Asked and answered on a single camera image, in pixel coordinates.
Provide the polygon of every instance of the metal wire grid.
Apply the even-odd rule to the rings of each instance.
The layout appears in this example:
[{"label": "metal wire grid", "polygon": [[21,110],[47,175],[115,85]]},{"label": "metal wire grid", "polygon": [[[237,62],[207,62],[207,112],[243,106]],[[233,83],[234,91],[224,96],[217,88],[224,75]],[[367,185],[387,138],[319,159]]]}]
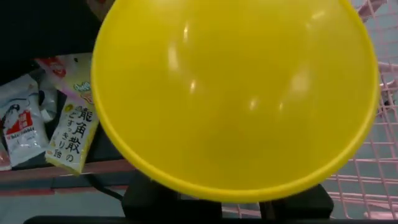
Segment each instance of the metal wire grid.
[{"label": "metal wire grid", "polygon": [[[335,203],[332,218],[398,219],[398,0],[351,2],[375,46],[382,97],[362,148],[323,186]],[[258,204],[226,204],[223,211],[226,217],[261,216]]]}]

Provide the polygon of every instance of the shopping cart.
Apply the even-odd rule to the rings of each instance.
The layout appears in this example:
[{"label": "shopping cart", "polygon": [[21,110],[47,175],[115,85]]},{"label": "shopping cart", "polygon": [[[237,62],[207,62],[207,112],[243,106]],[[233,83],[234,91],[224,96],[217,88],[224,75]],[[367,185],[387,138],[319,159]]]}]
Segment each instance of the shopping cart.
[{"label": "shopping cart", "polygon": [[[332,218],[398,219],[398,1],[351,2],[368,28],[379,59],[381,101],[363,146],[322,186],[335,204]],[[349,114],[349,108],[342,109]],[[231,217],[260,217],[255,208],[225,205],[223,211]]]}]

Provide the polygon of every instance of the snack package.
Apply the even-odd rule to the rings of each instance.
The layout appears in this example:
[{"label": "snack package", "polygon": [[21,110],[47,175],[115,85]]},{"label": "snack package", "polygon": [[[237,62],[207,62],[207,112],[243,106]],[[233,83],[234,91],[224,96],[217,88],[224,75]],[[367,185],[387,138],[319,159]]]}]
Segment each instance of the snack package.
[{"label": "snack package", "polygon": [[81,174],[98,123],[94,110],[67,98],[45,152],[47,162],[64,167],[72,174]]},{"label": "snack package", "polygon": [[11,170],[11,163],[6,148],[0,142],[0,171],[5,170]]},{"label": "snack package", "polygon": [[45,123],[57,115],[57,89],[44,70],[36,69],[29,75],[39,84],[39,108]]},{"label": "snack package", "polygon": [[92,53],[62,55],[37,59],[52,83],[76,103],[94,109],[90,68]]},{"label": "snack package", "polygon": [[29,75],[0,86],[0,118],[11,166],[44,152],[49,140],[39,109],[37,83]]}]

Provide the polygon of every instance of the yellow frisbee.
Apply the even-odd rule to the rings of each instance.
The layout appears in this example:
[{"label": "yellow frisbee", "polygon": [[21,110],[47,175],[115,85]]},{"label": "yellow frisbee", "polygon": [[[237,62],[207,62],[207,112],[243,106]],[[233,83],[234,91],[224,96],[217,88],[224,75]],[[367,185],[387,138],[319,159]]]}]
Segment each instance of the yellow frisbee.
[{"label": "yellow frisbee", "polygon": [[373,47],[347,0],[117,0],[91,84],[132,165],[223,202],[323,181],[361,145],[379,96]]}]

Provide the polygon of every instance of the white snack bag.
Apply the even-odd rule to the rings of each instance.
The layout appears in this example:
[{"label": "white snack bag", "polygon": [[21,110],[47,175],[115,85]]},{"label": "white snack bag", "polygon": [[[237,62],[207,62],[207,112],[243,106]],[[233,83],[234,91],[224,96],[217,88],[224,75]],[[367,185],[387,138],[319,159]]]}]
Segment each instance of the white snack bag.
[{"label": "white snack bag", "polygon": [[39,110],[37,83],[29,75],[0,86],[0,118],[11,166],[44,152],[49,140]]}]

